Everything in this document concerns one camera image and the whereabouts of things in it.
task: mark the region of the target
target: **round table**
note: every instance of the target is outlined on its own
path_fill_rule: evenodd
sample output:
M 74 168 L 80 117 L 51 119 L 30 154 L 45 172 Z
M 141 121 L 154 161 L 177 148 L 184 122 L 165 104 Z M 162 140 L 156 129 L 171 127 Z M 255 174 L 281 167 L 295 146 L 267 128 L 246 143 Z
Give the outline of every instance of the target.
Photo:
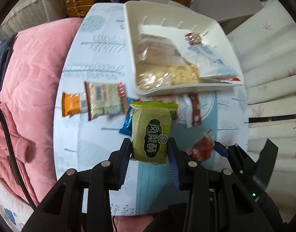
M 58 179 L 68 168 L 88 170 L 108 159 L 126 137 L 118 133 L 123 115 L 100 116 L 92 121 L 88 121 L 87 113 L 65 118 L 61 116 L 62 92 L 83 93 L 84 81 L 122 81 L 127 96 L 138 97 L 129 82 L 131 69 L 125 39 L 123 4 L 94 4 L 74 38 L 59 83 L 54 118 L 54 155 Z M 223 145 L 238 143 L 246 150 L 248 113 L 245 87 L 201 92 L 199 100 L 203 124 L 186 128 L 173 121 L 170 136 L 175 138 L 178 148 L 186 150 L 201 139 L 202 131 L 211 129 L 214 139 Z M 214 152 L 204 166 L 221 170 L 226 163 L 226 159 Z M 83 212 L 87 210 L 87 192 L 85 190 Z M 130 161 L 121 190 L 110 191 L 111 213 L 155 213 L 170 204 L 186 202 L 187 197 L 187 191 L 175 189 L 168 167 Z

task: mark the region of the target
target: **green snack package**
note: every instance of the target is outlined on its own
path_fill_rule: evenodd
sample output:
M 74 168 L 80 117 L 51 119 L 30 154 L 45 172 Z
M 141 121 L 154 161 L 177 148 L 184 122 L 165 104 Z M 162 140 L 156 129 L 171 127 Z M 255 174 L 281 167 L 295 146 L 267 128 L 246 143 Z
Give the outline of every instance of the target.
M 178 104 L 157 101 L 130 102 L 132 120 L 132 159 L 166 166 L 171 117 Z

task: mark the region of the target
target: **blue snack package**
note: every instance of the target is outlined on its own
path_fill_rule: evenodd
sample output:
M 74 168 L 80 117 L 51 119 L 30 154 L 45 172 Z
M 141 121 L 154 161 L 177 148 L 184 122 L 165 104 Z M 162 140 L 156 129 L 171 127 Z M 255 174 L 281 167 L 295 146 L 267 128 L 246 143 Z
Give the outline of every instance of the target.
M 132 136 L 132 116 L 134 113 L 134 109 L 130 107 L 130 102 L 139 101 L 139 99 L 133 99 L 133 98 L 127 97 L 126 101 L 127 101 L 127 104 L 129 105 L 129 108 L 127 110 L 127 114 L 125 116 L 123 125 L 119 130 L 119 133 Z

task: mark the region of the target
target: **snack wrapper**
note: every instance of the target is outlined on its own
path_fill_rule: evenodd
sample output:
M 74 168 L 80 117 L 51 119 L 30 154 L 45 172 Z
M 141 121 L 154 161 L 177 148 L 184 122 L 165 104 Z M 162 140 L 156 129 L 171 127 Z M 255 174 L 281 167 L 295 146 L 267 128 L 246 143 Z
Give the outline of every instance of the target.
M 85 82 L 89 120 L 101 115 L 126 112 L 125 92 L 122 82 L 103 84 Z
M 191 45 L 180 50 L 182 56 L 198 68 L 199 78 L 240 84 L 237 72 L 210 45 Z
M 62 116 L 88 112 L 86 93 L 66 94 L 62 93 Z
M 195 143 L 192 148 L 187 150 L 187 154 L 192 156 L 195 160 L 199 162 L 204 162 L 211 157 L 214 140 L 212 138 L 212 130 L 208 133 L 204 133 L 204 137 Z
M 140 62 L 136 64 L 136 73 L 137 86 L 141 90 L 200 83 L 198 69 L 194 65 L 168 67 Z
M 177 103 L 178 123 L 185 124 L 187 128 L 202 124 L 198 92 L 179 94 Z
M 129 105 L 130 102 L 139 101 L 139 99 L 127 98 L 127 104 Z M 132 117 L 133 117 L 134 109 L 129 106 L 127 110 L 127 114 L 125 116 L 125 120 L 123 122 L 122 127 L 119 130 L 119 133 L 132 136 Z
M 167 141 L 171 117 L 177 104 L 156 101 L 130 102 L 132 120 L 132 158 L 166 166 Z
M 178 104 L 178 95 L 177 94 L 170 94 L 170 95 L 161 95 L 161 96 L 140 97 L 139 101 L 158 101 L 161 103 Z M 179 109 L 180 109 L 180 106 L 173 114 L 172 119 L 178 118 L 179 113 L 180 113 Z
M 138 61 L 162 66 L 185 65 L 176 46 L 169 38 L 141 34 L 137 47 Z
M 203 40 L 198 32 L 190 32 L 184 35 L 190 45 L 202 45 Z

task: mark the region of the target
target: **white plastic tray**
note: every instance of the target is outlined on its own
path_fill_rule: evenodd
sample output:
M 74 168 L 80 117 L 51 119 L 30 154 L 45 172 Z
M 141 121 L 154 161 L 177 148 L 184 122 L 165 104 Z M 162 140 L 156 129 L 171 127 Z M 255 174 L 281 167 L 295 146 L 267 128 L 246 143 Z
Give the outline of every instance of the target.
M 135 92 L 139 95 L 165 95 L 172 93 L 186 93 L 192 91 L 224 90 L 238 84 L 190 84 L 158 87 L 153 90 L 140 90 L 136 84 L 136 48 L 141 40 L 141 34 L 158 35 L 170 38 L 177 47 L 187 47 L 189 44 L 184 35 L 188 32 L 205 34 L 205 40 L 221 54 L 223 59 L 238 74 L 244 83 L 239 61 L 229 40 L 220 25 L 212 18 L 191 10 L 168 4 L 129 1 L 124 4 L 124 18 L 127 32 L 128 51 L 133 73 Z

